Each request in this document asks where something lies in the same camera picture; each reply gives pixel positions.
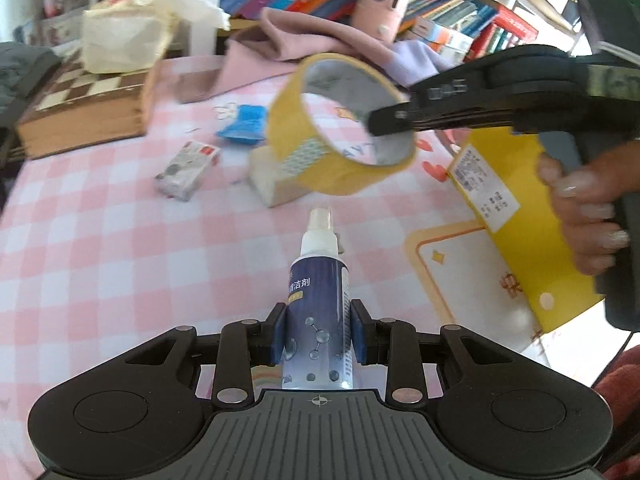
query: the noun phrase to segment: plastic bag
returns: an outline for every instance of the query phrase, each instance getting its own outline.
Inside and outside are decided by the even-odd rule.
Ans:
[[[146,70],[164,55],[180,19],[229,30],[207,0],[103,0],[82,16],[82,62],[96,74]]]

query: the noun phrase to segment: tablecloth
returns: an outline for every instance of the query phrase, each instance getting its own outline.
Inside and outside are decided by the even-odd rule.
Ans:
[[[186,140],[215,141],[234,105],[268,106],[286,81],[179,104],[177,74],[211,63],[163,62],[146,136],[29,161],[21,171],[0,219],[0,478],[42,471],[26,421],[47,389],[177,325],[212,333],[263,319],[287,297],[289,265],[314,205],[334,212],[352,297],[373,317],[439,330],[402,247],[416,230],[474,215],[446,179],[451,155],[433,132],[420,134],[409,170],[354,196],[310,194],[267,209],[246,180],[248,148],[231,144],[221,144],[220,163],[190,202],[156,192],[154,175]],[[355,141],[350,148],[348,113],[327,102],[309,106],[325,131],[340,133],[345,154],[362,150]],[[199,392],[210,378],[203,373]]]

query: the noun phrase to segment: barcode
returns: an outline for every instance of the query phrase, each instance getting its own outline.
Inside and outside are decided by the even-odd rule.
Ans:
[[[467,191],[473,191],[473,188],[471,187],[471,184],[469,184],[469,181],[465,178],[464,173],[462,173],[462,171],[460,171],[460,168],[456,168],[455,173],[456,173],[456,178],[458,179],[458,182],[460,183],[460,186],[465,188],[465,190],[467,190]]]

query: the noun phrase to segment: packing tape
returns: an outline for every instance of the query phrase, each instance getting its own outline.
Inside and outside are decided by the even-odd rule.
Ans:
[[[300,184],[330,195],[349,195],[404,170],[415,155],[412,131],[371,137],[375,164],[358,162],[334,148],[306,110],[303,94],[340,103],[362,124],[372,110],[405,101],[382,74],[341,54],[305,59],[278,94],[269,113],[267,140],[282,169]]]

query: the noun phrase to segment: finger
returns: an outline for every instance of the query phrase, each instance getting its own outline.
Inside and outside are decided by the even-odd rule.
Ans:
[[[581,204],[575,198],[562,198],[551,193],[551,207],[567,224],[593,224],[613,218],[613,204]]]
[[[609,203],[640,190],[640,141],[632,140],[592,160],[555,184],[556,193],[579,202]]]
[[[562,166],[546,153],[541,153],[538,158],[538,178],[547,186],[552,186],[562,178]]]
[[[574,253],[613,254],[629,245],[629,234],[612,223],[570,225],[562,224],[562,234]]]
[[[597,276],[602,274],[609,267],[616,264],[615,256],[605,254],[604,256],[591,256],[590,254],[576,254],[574,256],[574,266],[578,272],[587,276]]]

